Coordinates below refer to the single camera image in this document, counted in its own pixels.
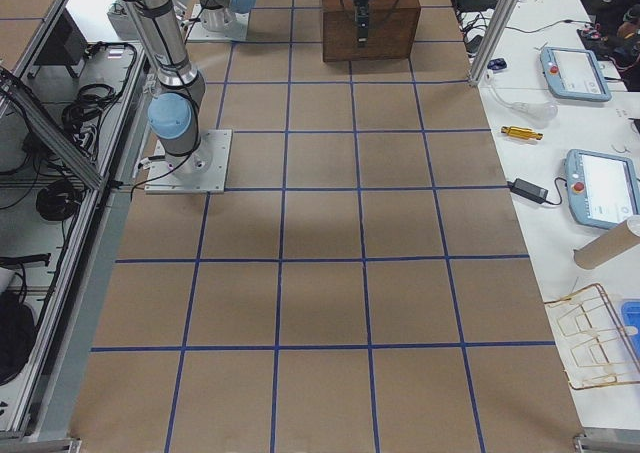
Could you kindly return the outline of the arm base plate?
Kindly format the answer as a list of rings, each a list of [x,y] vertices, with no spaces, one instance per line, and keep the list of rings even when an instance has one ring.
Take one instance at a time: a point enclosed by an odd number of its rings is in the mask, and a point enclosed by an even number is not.
[[[203,194],[223,193],[225,190],[231,150],[230,129],[206,130],[201,133],[199,148],[175,172],[170,166],[180,161],[169,157],[153,162],[149,169],[151,181],[143,185],[148,194]]]
[[[187,25],[188,42],[243,42],[247,38],[249,13],[235,13],[228,8],[206,10],[193,7]]]

